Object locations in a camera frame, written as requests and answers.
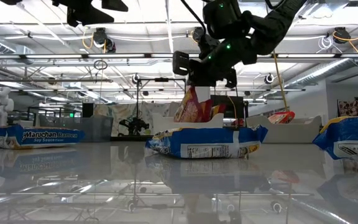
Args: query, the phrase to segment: ceiling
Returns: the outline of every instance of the ceiling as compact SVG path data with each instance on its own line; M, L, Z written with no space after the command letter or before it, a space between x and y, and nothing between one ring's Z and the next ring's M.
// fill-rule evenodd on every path
M15 6L8 6L0 2L0 40L7 44L24 45L34 51L35 54L91 54L101 53L102 49L95 47L87 49L83 45L82 36L89 36L96 27L105 27L108 35L113 36L112 40L117 47L117 54L120 53L173 53L176 50L197 54L198 46L188 34L199 26L196 19L187 11L179 0L123 0L129 12L109 11L101 8L101 1L94 0L92 5L103 12L113 16L115 23L99 24L89 27L70 27L66 23L67 8L63 5L55 7L50 0L23 0L27 12ZM203 1L187 0L190 7L202 18ZM278 53L335 53L351 49L351 45L332 44L328 49L319 47L321 37L327 32L333 32L335 27L343 26L351 33L352 37L358 37L358 7L345 7L348 1L338 1L334 5L336 10L329 10L328 7L320 7L319 4L310 4L309 13L304 13L302 19L295 19L293 27L289 30L286 38L276 48ZM247 3L240 2L242 11L250 10L257 16L266 16L266 9L263 1L252 0ZM53 40L55 34L58 38L64 39L64 44L59 40ZM89 39L85 39L86 45L91 45ZM150 62L151 60L136 60L132 62ZM109 60L111 62L125 62L125 60ZM33 65L26 65L28 72L33 73L41 66L37 62L44 63L46 60L36 60ZM278 70L284 81L290 80L299 73L307 70L315 63L278 63ZM24 66L6 66L6 69L24 75ZM271 88L264 83L264 76L269 73L276 75L276 67L273 62L256 63L246 65L239 63L235 66L237 71L239 88ZM141 78L153 77L176 77L172 73L171 62L157 62L150 66L115 66L103 71L103 77L111 79L112 83L83 82L82 86L92 89L97 88L134 88L131 84L133 74L137 73ZM86 66L76 65L70 67L42 67L36 71L32 78L95 78L96 71L89 75ZM40 83L43 88L63 88L61 83L54 86ZM150 82L147 88L165 87L178 88L179 83L153 83ZM101 92L107 100L129 100L128 94L116 92ZM183 92L166 92L165 98L180 98ZM153 93L149 98L161 98L161 94Z

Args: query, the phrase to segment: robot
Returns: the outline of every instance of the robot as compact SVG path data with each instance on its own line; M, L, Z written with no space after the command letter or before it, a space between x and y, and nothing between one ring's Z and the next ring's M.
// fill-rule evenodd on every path
M0 87L0 127L7 125L7 112L12 112L14 102L8 97L9 87Z

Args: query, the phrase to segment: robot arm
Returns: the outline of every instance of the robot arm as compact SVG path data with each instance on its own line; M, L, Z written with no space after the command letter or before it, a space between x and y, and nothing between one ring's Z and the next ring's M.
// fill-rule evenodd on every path
M286 36L294 17L305 2L282 0L264 18L254 16L249 11L241 13L236 0L207 3L203 8L203 16L210 36L203 34L198 42L201 61L189 61L188 54L175 52L173 72L177 75L189 74L190 85L216 86L216 81L226 79L226 87L234 88L237 78L233 66L239 62L253 64L257 61L257 55L271 54ZM255 29L251 35L250 28ZM209 40L211 38L224 41L208 44L213 42Z

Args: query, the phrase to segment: black cable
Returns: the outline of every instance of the black cable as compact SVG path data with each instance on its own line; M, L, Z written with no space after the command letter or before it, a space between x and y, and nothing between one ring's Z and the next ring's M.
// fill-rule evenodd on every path
M206 35L206 28L205 28L205 25L204 25L204 22L201 21L201 19L197 16L197 14L191 9L191 7L187 4L187 2L185 0L180 0L183 5L187 8L187 10L189 10L189 12L196 18L196 20L201 24L201 26L203 27L203 37Z
M281 0L281 1L280 1L277 5L275 5L275 6L272 5L272 3L270 2L270 0L265 0L265 2L266 2L266 5L267 5L267 7L268 7L269 9L274 10L274 9L280 7L281 4L283 4L283 3L285 2L285 0Z

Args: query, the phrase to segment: snack bag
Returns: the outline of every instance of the snack bag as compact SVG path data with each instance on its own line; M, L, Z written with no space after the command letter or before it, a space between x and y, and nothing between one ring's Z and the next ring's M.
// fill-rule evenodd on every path
M241 158L259 149L267 134L254 128L179 128L157 133L146 148L179 158Z
M211 118L209 120L211 120L218 113L224 113L225 111L226 111L226 105L217 105L217 106L212 107Z
M288 124L293 120L295 117L295 113L292 111L286 111L286 112L277 112L270 117L268 117L268 120L272 124Z
M340 117L329 121L313 140L333 159L352 159L358 162L358 117Z
M208 122L211 116L212 100L199 102L195 87L190 87L173 119L174 122Z
M3 149L36 149L76 144L84 138L83 131L65 128L23 128L13 125L0 128L0 147Z

